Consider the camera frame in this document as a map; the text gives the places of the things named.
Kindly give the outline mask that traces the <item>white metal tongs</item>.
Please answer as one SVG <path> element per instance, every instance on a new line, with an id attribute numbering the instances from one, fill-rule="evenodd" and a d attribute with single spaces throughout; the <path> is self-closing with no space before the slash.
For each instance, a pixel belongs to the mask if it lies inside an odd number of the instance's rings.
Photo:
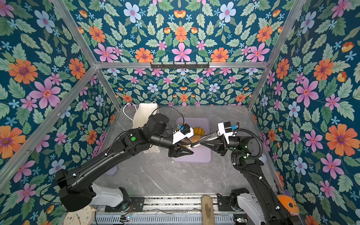
<path id="1" fill-rule="evenodd" d="M 185 138 L 183 145 L 188 148 L 196 148 L 197 146 L 201 145 L 202 143 L 210 142 L 210 141 L 213 141 L 218 138 L 219 138 L 218 132 L 213 132 L 211 134 L 204 135 L 204 136 L 194 135 L 191 138 Z"/>

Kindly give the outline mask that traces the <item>round yellow ridged bun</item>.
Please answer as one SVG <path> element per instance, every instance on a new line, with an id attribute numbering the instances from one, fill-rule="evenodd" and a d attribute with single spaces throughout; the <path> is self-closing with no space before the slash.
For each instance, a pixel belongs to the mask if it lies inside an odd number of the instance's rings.
<path id="1" fill-rule="evenodd" d="M 193 130 L 194 130 L 194 135 L 195 136 L 203 136 L 203 135 L 205 135 L 205 131 L 201 127 L 195 127 L 195 128 L 193 128 Z"/>

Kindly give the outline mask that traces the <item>white paper gift bag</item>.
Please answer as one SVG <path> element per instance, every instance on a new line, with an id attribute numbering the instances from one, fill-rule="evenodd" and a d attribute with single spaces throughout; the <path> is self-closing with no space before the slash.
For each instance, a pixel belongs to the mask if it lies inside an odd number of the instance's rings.
<path id="1" fill-rule="evenodd" d="M 132 121 L 132 128 L 125 132 L 124 138 L 121 138 L 125 146 L 125 152 L 129 152 L 135 156 L 143 151 L 147 151 L 153 146 L 153 144 L 149 142 L 150 133 L 146 124 L 157 106 L 155 102 L 140 103 L 138 106 L 134 103 L 127 103 L 124 106 L 123 114 Z M 125 109 L 129 107 L 135 109 L 133 118 L 130 118 L 125 113 Z"/>

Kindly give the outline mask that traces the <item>oval sesame bread roll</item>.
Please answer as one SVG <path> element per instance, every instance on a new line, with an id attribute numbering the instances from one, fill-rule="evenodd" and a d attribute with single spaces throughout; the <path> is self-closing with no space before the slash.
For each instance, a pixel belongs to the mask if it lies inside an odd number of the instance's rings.
<path id="1" fill-rule="evenodd" d="M 192 137 L 189 139 L 189 142 L 190 142 L 190 143 L 195 143 L 195 142 L 199 141 L 200 139 L 201 139 L 201 136 L 198 136 L 198 135 L 192 136 Z"/>

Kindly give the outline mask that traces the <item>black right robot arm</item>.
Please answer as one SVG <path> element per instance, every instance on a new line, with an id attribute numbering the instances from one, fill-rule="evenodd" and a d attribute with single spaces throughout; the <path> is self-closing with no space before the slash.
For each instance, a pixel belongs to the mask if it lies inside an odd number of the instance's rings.
<path id="1" fill-rule="evenodd" d="M 232 208 L 243 210 L 247 215 L 248 225 L 301 225 L 297 213 L 291 213 L 272 190 L 263 175 L 260 160 L 263 142 L 254 132 L 239 128 L 230 133 L 213 132 L 203 136 L 192 146 L 203 145 L 224 156 L 231 150 L 233 167 L 250 184 L 256 198 L 245 188 L 232 190 L 230 202 Z"/>

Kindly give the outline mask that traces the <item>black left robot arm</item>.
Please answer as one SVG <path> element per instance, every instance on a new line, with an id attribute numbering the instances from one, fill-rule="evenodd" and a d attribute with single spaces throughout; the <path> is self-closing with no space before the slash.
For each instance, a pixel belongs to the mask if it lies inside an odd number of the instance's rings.
<path id="1" fill-rule="evenodd" d="M 55 180 L 60 188 L 59 199 L 66 210 L 75 212 L 88 205 L 102 205 L 124 212 L 131 204 L 125 188 L 101 187 L 95 184 L 97 178 L 152 146 L 168 149 L 171 158 L 192 155 L 193 152 L 186 147 L 194 135 L 192 127 L 182 124 L 171 135 L 165 136 L 168 122 L 169 118 L 161 113 L 151 115 L 142 127 L 122 132 L 108 149 L 83 165 L 57 171 Z"/>

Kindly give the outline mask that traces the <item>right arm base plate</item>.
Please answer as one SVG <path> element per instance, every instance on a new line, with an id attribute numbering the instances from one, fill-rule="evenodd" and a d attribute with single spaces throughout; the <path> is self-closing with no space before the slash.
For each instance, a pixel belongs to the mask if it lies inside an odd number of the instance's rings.
<path id="1" fill-rule="evenodd" d="M 242 188 L 233 189 L 229 196 L 224 196 L 220 193 L 217 193 L 216 196 L 217 196 L 218 210 L 220 212 L 242 211 L 242 208 L 240 208 L 237 203 L 237 196 L 239 196 L 240 194 L 249 194 L 249 191 L 246 188 L 242 187 Z"/>

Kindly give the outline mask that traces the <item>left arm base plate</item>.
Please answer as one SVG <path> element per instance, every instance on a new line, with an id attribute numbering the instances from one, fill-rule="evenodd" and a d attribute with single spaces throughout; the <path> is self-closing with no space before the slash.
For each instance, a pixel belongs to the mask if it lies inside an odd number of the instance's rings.
<path id="1" fill-rule="evenodd" d="M 106 206 L 105 212 L 142 212 L 144 207 L 144 201 L 144 197 L 125 198 L 125 200 L 116 207 Z"/>

